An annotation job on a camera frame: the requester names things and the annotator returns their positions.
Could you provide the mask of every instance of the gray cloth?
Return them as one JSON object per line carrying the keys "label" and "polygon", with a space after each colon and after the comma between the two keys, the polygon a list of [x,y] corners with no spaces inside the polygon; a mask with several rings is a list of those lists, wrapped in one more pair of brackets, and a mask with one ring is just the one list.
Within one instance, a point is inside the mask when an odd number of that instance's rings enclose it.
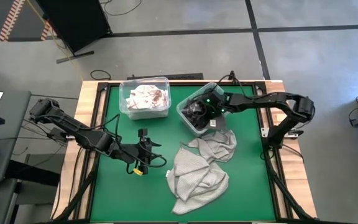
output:
{"label": "gray cloth", "polygon": [[216,131],[187,144],[197,147],[200,155],[180,148],[167,175],[168,186],[177,197],[172,212],[182,215],[200,208],[222,195],[229,186],[229,176],[214,161],[227,162],[234,154],[234,133]]}
{"label": "gray cloth", "polygon": [[216,131],[211,134],[195,138],[187,144],[188,147],[197,147],[200,155],[208,162],[227,162],[234,154],[237,146],[236,136],[232,130]]}
{"label": "gray cloth", "polygon": [[200,208],[222,195],[229,186],[229,176],[212,162],[180,148],[167,175],[168,186],[177,197],[172,212],[182,215]]}

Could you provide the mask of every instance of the concrete floor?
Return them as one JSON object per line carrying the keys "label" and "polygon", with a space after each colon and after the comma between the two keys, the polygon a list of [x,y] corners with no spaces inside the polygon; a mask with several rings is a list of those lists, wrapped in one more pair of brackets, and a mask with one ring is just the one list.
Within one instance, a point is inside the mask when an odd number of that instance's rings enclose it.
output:
{"label": "concrete floor", "polygon": [[[138,2],[117,0],[107,9],[120,13]],[[252,5],[258,27],[358,24],[358,1],[258,0]],[[132,13],[109,17],[109,23],[113,32],[250,27],[243,0],[143,0]],[[283,80],[287,91],[308,95],[316,104],[300,144],[318,216],[358,223],[358,129],[347,120],[358,95],[358,30],[271,32],[260,38],[271,79]],[[75,60],[75,70],[70,62],[55,63],[64,55],[53,41],[0,43],[0,90],[78,97],[78,75],[90,80],[94,69],[107,70],[115,80],[196,72],[219,78],[230,70],[240,79],[263,79],[252,34],[123,37],[99,40],[87,50],[95,54]],[[59,101],[74,113],[75,100]],[[17,151],[26,146],[31,154],[57,150],[52,142],[21,141]]]}

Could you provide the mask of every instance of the plastic container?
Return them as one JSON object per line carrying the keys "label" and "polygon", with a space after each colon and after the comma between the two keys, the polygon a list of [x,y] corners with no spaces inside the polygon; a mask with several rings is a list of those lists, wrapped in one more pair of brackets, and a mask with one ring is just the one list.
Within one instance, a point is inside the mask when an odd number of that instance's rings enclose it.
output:
{"label": "plastic container", "polygon": [[[167,105],[160,108],[151,109],[129,109],[126,99],[129,98],[131,90],[135,90],[140,85],[155,85],[160,90],[164,90],[167,96]],[[169,81],[165,77],[142,78],[124,81],[119,85],[119,110],[128,115],[129,119],[150,119],[168,116],[171,107],[171,94]]]}
{"label": "plastic container", "polygon": [[[198,130],[196,129],[185,117],[185,115],[181,112],[181,110],[186,106],[186,103],[188,100],[193,99],[194,97],[204,93],[207,89],[210,88],[214,88],[214,86],[216,86],[216,83],[208,83],[205,86],[201,87],[199,90],[195,91],[193,94],[191,94],[189,97],[187,97],[186,99],[184,99],[182,102],[178,103],[177,105],[177,112],[179,113],[179,116],[181,118],[181,120],[184,122],[184,124],[187,126],[187,128],[196,136],[200,136],[202,134],[204,134],[206,131],[208,131],[208,128],[204,128],[202,130]],[[217,91],[219,94],[224,93],[224,90],[218,85],[215,88],[215,91]]]}

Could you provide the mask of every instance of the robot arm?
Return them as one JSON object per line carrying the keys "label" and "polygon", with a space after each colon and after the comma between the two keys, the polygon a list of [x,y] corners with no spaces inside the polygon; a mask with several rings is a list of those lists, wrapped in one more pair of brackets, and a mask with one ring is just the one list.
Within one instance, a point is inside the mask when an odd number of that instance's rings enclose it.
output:
{"label": "robot arm", "polygon": [[67,135],[74,136],[75,141],[84,149],[96,151],[112,159],[122,160],[127,164],[139,162],[138,170],[141,174],[147,174],[148,167],[156,167],[150,165],[156,157],[165,160],[160,155],[152,153],[152,146],[160,145],[145,137],[146,129],[138,131],[139,142],[137,144],[121,144],[121,136],[106,130],[88,127],[67,115],[60,109],[58,102],[52,99],[39,100],[30,110],[30,120],[35,123],[53,123],[64,130]]}
{"label": "robot arm", "polygon": [[[270,147],[281,148],[284,135],[298,123],[309,122],[314,115],[313,101],[301,95],[275,92],[249,97],[238,93],[219,94],[213,89],[206,93],[190,100],[182,111],[194,127],[204,128],[211,119],[226,112],[238,113],[250,108],[278,108],[284,111],[287,117],[278,126],[269,129],[267,141]],[[288,100],[295,101],[293,108],[287,104]]]}
{"label": "robot arm", "polygon": [[[313,101],[297,94],[275,92],[251,98],[237,93],[225,93],[223,97],[225,100],[221,102],[220,107],[232,113],[249,108],[278,108],[287,115],[278,126],[269,129],[267,143],[271,147],[281,148],[284,135],[298,123],[311,121],[314,115]],[[295,102],[293,108],[287,104],[288,100]]]}

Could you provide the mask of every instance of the green mat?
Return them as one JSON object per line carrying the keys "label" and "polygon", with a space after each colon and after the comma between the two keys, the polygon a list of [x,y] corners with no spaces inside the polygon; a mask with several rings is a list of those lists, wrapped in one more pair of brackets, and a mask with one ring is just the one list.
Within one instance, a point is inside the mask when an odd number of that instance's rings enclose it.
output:
{"label": "green mat", "polygon": [[[197,222],[197,221],[274,221],[274,211],[265,162],[260,159],[262,143],[256,110],[230,114],[228,128],[237,138],[237,149],[228,163],[218,162],[229,174],[229,188],[210,204],[185,215],[171,213],[175,197],[165,174],[173,165],[179,142],[194,138],[180,120],[176,106],[200,86],[171,86],[172,105],[167,118],[131,121],[122,114],[119,135],[122,143],[138,142],[137,130],[148,128],[149,135],[162,147],[153,152],[163,155],[167,165],[149,168],[149,174],[126,174],[126,164],[101,156],[91,211],[92,222]],[[223,86],[225,91],[241,93],[238,86]],[[252,95],[250,86],[244,87]],[[107,120],[119,113],[119,89],[112,86]],[[114,132],[115,123],[107,125]]]}

